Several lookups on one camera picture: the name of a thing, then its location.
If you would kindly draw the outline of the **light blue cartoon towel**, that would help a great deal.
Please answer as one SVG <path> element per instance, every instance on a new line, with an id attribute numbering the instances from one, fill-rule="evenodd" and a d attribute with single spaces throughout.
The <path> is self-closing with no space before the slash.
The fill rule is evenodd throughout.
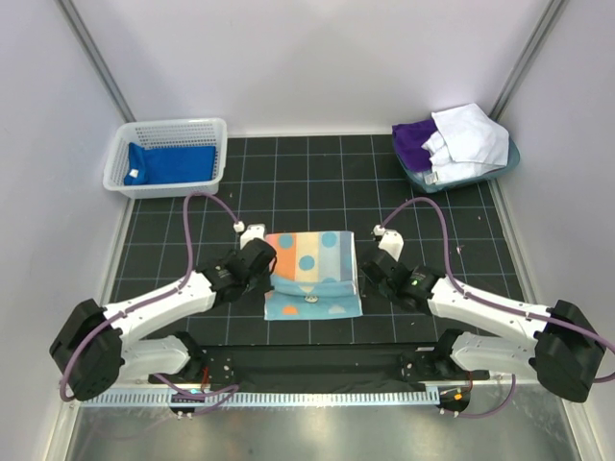
<path id="1" fill-rule="evenodd" d="M 347 230 L 273 233 L 276 251 L 265 294 L 267 321 L 324 321 L 362 315 L 355 234 Z"/>

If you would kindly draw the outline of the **blue microfiber towel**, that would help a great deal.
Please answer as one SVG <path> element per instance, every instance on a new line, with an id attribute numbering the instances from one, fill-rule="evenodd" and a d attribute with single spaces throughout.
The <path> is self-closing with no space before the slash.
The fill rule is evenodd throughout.
<path id="1" fill-rule="evenodd" d="M 206 182 L 212 179 L 216 160 L 213 146 L 145 149 L 130 143 L 127 186 Z"/>

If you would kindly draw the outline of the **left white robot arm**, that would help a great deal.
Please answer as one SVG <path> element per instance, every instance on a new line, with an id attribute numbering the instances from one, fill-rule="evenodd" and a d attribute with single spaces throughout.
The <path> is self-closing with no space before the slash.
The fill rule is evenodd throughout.
<path id="1" fill-rule="evenodd" d="M 276 261 L 275 249 L 256 238 L 145 295 L 105 306 L 93 299 L 77 304 L 49 349 L 61 371 L 61 399 L 91 400 L 117 381 L 154 374 L 195 383 L 204 358 L 189 334 L 155 340 L 150 334 L 239 300 L 269 278 Z"/>

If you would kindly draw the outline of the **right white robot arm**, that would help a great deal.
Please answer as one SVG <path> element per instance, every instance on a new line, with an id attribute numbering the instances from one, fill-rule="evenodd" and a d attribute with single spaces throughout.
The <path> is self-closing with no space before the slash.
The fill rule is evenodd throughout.
<path id="1" fill-rule="evenodd" d="M 464 372 L 505 373 L 535 379 L 577 403 L 587 401 L 599 381 L 606 344 L 573 303 L 520 303 L 426 266 L 408 269 L 382 249 L 368 252 L 359 269 L 399 307 L 483 330 L 476 335 L 448 329 L 440 336 L 432 367 L 442 379 L 455 380 Z"/>

